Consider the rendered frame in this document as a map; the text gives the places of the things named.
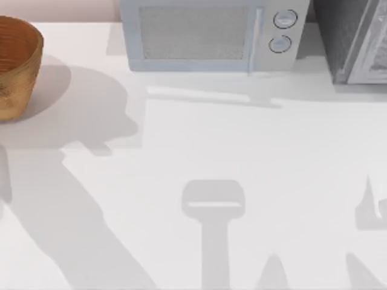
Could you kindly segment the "microwave oven door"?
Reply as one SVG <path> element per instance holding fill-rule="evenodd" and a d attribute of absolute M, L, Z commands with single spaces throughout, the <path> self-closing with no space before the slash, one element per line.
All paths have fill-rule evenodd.
<path fill-rule="evenodd" d="M 131 71 L 248 72 L 260 0 L 120 0 Z"/>

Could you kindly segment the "pale microwave oven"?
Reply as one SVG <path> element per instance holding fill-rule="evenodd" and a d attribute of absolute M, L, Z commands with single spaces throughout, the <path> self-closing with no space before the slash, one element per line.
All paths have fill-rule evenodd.
<path fill-rule="evenodd" d="M 259 43 L 256 52 L 255 72 L 282 72 L 289 70 L 298 54 L 310 0 L 260 0 L 262 4 Z M 274 15 L 281 10 L 294 10 L 297 23 L 288 29 L 278 29 L 273 23 Z M 268 43 L 276 36 L 286 35 L 292 40 L 291 48 L 284 53 L 270 51 Z"/>

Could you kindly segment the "grey cabinet door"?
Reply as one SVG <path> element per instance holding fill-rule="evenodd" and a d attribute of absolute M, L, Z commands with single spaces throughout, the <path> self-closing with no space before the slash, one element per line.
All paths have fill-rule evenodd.
<path fill-rule="evenodd" d="M 367 3 L 348 83 L 387 85 L 387 0 Z"/>

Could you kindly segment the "brown woven basket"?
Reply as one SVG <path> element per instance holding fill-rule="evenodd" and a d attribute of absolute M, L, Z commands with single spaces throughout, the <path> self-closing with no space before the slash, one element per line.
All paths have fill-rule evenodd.
<path fill-rule="evenodd" d="M 20 117 L 41 67 L 44 38 L 29 22 L 0 15 L 0 121 Z"/>

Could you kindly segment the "microwave knob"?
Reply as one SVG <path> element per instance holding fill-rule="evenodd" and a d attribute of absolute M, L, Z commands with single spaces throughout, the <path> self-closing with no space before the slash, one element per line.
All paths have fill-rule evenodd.
<path fill-rule="evenodd" d="M 298 21 L 298 14 L 294 10 L 281 10 L 273 17 L 273 23 L 278 29 L 288 29 Z"/>
<path fill-rule="evenodd" d="M 291 46 L 292 40 L 286 35 L 276 36 L 268 43 L 270 51 L 276 54 L 287 52 Z"/>

